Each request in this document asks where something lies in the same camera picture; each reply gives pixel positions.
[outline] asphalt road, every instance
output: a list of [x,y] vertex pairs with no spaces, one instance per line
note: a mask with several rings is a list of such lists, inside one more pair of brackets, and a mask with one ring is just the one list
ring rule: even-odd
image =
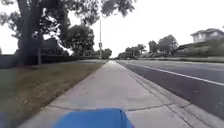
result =
[[173,61],[116,61],[224,119],[224,64]]

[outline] grass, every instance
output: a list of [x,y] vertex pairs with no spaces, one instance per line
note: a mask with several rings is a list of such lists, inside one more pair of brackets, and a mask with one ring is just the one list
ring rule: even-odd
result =
[[102,65],[75,62],[0,70],[0,127],[18,126]]

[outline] street light pole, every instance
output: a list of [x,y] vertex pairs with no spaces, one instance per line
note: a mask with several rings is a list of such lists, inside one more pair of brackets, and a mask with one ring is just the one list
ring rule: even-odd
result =
[[99,47],[100,47],[100,59],[102,59],[101,18],[100,18],[100,43],[99,43]]

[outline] sidewalk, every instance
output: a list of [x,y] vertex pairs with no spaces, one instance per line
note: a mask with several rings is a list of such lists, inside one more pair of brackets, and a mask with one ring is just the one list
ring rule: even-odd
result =
[[69,112],[108,107],[123,109],[136,128],[192,128],[167,105],[173,103],[162,102],[126,68],[109,61],[19,128],[52,128]]

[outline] sky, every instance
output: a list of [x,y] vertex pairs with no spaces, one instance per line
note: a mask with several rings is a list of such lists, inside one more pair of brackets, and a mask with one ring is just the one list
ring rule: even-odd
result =
[[[110,48],[116,57],[125,48],[146,45],[148,42],[172,34],[178,44],[192,43],[190,34],[207,28],[224,30],[223,0],[137,0],[135,10],[126,17],[120,14],[102,18],[103,49]],[[13,10],[2,7],[0,12]],[[72,25],[79,23],[72,14]],[[98,50],[99,21],[91,26],[95,34],[94,49]],[[0,47],[3,54],[12,54],[17,49],[17,40],[11,37],[7,26],[0,27]]]

